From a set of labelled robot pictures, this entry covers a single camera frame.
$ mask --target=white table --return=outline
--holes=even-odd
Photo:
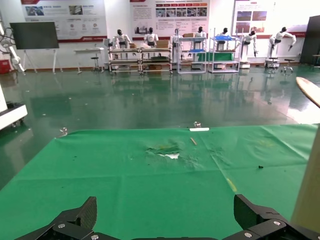
[[[101,67],[101,73],[103,73],[105,71],[105,67],[104,67],[104,61],[103,61],[103,57],[102,57],[102,52],[104,51],[104,48],[103,47],[96,47],[96,48],[88,48],[88,49],[79,49],[79,50],[74,50],[75,52],[75,55],[78,56],[80,54],[95,54],[96,56],[98,54],[100,54],[100,61],[102,62],[102,67]],[[81,74],[82,71],[80,69],[81,65],[80,65],[80,61],[77,57],[77,60],[78,60],[78,73],[77,74]]]

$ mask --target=green cloth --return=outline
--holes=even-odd
[[[0,191],[1,239],[41,228],[89,196],[97,197],[94,230],[121,240],[222,239],[241,230],[234,194],[290,219],[316,130],[84,130],[54,139]],[[172,153],[178,159],[159,155]]]
[[[206,53],[206,61],[212,61],[212,57],[214,55],[214,60],[215,61],[233,61],[234,60],[234,55],[233,53],[225,53],[225,52],[216,52],[216,53],[212,53],[212,52],[207,52]],[[204,53],[198,53],[198,61],[199,62],[204,62],[205,59],[205,54]]]

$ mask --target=stool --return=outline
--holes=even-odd
[[[94,60],[94,67],[92,68],[92,71],[93,72],[100,72],[100,67],[99,67],[99,62],[98,62],[99,57],[94,56],[94,57],[91,57],[91,59]]]
[[[292,68],[292,67],[290,67],[290,62],[293,62],[293,61],[294,61],[294,59],[285,59],[285,61],[287,61],[287,62],[288,62],[288,64],[287,64],[286,66],[284,66],[284,67],[281,69],[281,72],[286,73],[286,72],[287,72],[287,70],[291,70],[291,73],[293,73],[293,72],[294,72],[294,70],[293,70],[293,68]]]

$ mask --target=small stick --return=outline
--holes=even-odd
[[[196,146],[197,146],[196,141],[195,141],[192,137],[190,137],[190,139],[191,139],[191,141],[194,143],[194,145],[196,145]]]

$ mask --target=red box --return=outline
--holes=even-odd
[[[10,73],[11,67],[9,60],[0,60],[0,74]]]

